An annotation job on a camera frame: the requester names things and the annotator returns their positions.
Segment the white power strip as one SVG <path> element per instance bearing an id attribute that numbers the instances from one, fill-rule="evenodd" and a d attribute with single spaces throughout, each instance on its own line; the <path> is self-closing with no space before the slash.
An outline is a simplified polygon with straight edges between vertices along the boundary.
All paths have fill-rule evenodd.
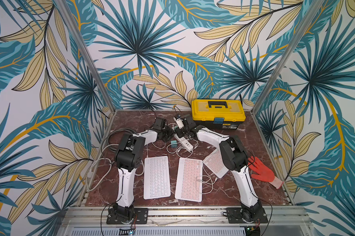
<path id="1" fill-rule="evenodd" d="M 175 139 L 177 140 L 177 142 L 180 144 L 180 147 L 177 149 L 177 153 L 183 148 L 186 151 L 192 153 L 193 151 L 193 146 L 191 145 L 191 143 L 184 137 L 179 137 L 177 134 L 174 135 Z"/>

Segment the pink keyboard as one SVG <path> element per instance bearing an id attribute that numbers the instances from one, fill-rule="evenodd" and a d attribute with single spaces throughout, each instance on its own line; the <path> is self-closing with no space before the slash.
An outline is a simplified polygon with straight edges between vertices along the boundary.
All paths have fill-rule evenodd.
<path id="1" fill-rule="evenodd" d="M 178 200 L 202 201 L 203 161 L 180 158 L 177 171 L 175 198 Z"/>
<path id="2" fill-rule="evenodd" d="M 228 172 L 228 169 L 225 167 L 222 161 L 221 153 L 218 149 L 214 150 L 209 154 L 204 160 L 203 163 L 219 178 L 223 178 Z"/>

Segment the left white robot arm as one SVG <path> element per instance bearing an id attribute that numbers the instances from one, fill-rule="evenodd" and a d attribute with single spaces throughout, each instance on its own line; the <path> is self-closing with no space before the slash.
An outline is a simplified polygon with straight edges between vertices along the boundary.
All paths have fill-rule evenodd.
<path id="1" fill-rule="evenodd" d="M 120 221 L 134 218 L 134 179 L 141 165 L 144 146 L 158 140 L 168 142 L 174 131 L 164 118 L 156 118 L 152 127 L 141 133 L 125 133 L 116 149 L 115 161 L 119 174 L 118 195 L 112 204 L 114 216 Z"/>

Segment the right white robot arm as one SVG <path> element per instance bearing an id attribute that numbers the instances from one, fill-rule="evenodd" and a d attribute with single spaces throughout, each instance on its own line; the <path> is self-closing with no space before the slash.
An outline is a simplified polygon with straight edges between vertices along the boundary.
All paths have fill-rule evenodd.
<path id="1" fill-rule="evenodd" d="M 246 148 L 237 136 L 217 133 L 203 125 L 197 125 L 191 116 L 175 115 L 175 132 L 178 137 L 188 137 L 208 143 L 220 151 L 224 166 L 236 181 L 241 201 L 241 215 L 246 223 L 266 222 L 267 216 L 261 200 L 257 197 L 249 176 Z"/>

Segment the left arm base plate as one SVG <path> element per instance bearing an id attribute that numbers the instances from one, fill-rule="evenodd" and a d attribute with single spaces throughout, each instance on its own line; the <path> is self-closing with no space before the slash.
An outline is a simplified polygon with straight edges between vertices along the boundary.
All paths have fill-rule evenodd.
<path id="1" fill-rule="evenodd" d="M 140 224 L 148 221 L 148 208 L 110 208 L 106 220 L 107 225 Z"/>

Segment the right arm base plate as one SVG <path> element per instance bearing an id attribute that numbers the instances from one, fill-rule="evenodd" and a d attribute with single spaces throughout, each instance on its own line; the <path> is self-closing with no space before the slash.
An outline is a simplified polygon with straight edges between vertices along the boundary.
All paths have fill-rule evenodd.
<path id="1" fill-rule="evenodd" d="M 229 224 L 259 224 L 269 222 L 267 214 L 263 208 L 250 210 L 241 207 L 228 207 L 222 215 L 228 219 Z"/>

